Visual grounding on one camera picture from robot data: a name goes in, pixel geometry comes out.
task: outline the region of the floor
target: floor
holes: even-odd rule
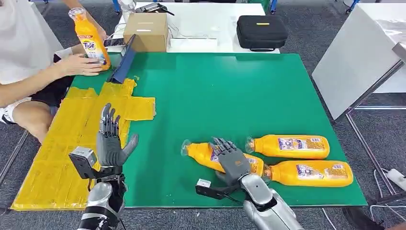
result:
[[[119,17],[113,11],[109,0],[83,0],[82,4],[91,15],[99,21],[107,34],[111,34]],[[38,2],[38,8],[43,11],[45,19],[64,47],[78,43],[73,33],[73,21],[67,15],[67,7],[62,3],[50,1],[44,8]],[[289,39],[281,49],[282,53],[298,53],[309,72],[313,71],[325,50],[333,40],[341,25],[347,18],[344,14],[346,7],[340,0],[280,0],[276,14],[281,16],[289,30]],[[368,103],[405,104],[404,95],[376,95]],[[387,169],[396,168],[406,173],[406,112],[404,111],[356,111],[353,118],[371,149],[376,154],[382,166]],[[355,133],[346,119],[333,123],[333,128],[341,142],[364,195],[376,198],[378,187],[373,177],[374,167],[363,150]],[[0,169],[11,154],[23,130],[17,126],[0,124]],[[17,194],[32,159],[38,150],[38,142],[31,136],[25,141],[21,153],[0,185],[0,207],[9,207]],[[332,230],[320,208],[295,208],[299,222],[307,230]],[[352,226],[344,219],[339,208],[326,208],[326,211],[338,230],[352,230]],[[406,210],[399,208],[399,213],[406,216]],[[2,230],[54,230],[75,229],[80,219],[80,211],[42,211],[15,212],[0,216]],[[374,210],[376,220],[384,220],[385,227],[401,222],[387,208]],[[123,221],[127,229],[204,229],[204,230],[253,230],[255,226],[249,222],[241,209],[152,209],[124,211]]]

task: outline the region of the yellow taped area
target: yellow taped area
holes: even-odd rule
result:
[[[119,136],[125,146],[130,120],[151,120],[155,99],[131,97],[136,83],[105,83],[98,96],[94,89],[71,87],[59,108],[49,132],[14,200],[15,210],[78,210],[86,207],[88,180],[79,177],[69,153],[77,146],[96,149],[96,134],[102,108],[111,103],[122,118]],[[93,166],[99,170],[100,165]]]
[[[130,121],[152,120],[155,116],[155,97],[131,97],[128,99],[125,119]]]

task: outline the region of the orange detergent bottle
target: orange detergent bottle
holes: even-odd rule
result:
[[[185,140],[182,144],[181,153],[183,156],[190,156],[194,158],[199,164],[206,167],[215,169],[220,172],[224,172],[223,167],[218,161],[218,157],[213,153],[213,149],[209,143],[191,143],[189,140]],[[245,154],[251,165],[251,172],[263,176],[264,173],[264,161],[261,158],[254,157]]]
[[[86,18],[83,8],[73,8],[69,16],[75,21],[75,31],[89,58],[97,58],[104,62],[103,70],[110,68],[110,58],[100,39],[96,27]]]
[[[350,166],[342,161],[283,161],[269,166],[264,174],[294,186],[344,187],[353,181]]]
[[[256,139],[248,137],[246,151],[268,157],[324,159],[330,153],[330,147],[322,136],[266,135]]]

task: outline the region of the black bag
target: black bag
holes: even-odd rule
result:
[[[288,32],[278,16],[243,15],[237,21],[237,36],[242,48],[264,52],[284,46]]]

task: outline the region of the green table surface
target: green table surface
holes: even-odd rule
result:
[[[73,86],[99,92],[110,75],[77,76]],[[299,55],[137,53],[128,77],[135,75],[133,95],[155,97],[157,114],[130,125],[139,144],[124,165],[127,207],[240,206],[196,194],[199,178],[224,184],[214,170],[181,156],[185,139],[222,137],[244,149],[247,136],[321,135],[330,144],[327,160],[347,161]],[[254,155],[270,165],[287,160]],[[342,188],[269,186],[291,206],[367,204],[355,179]],[[244,198],[242,192],[232,196]]]

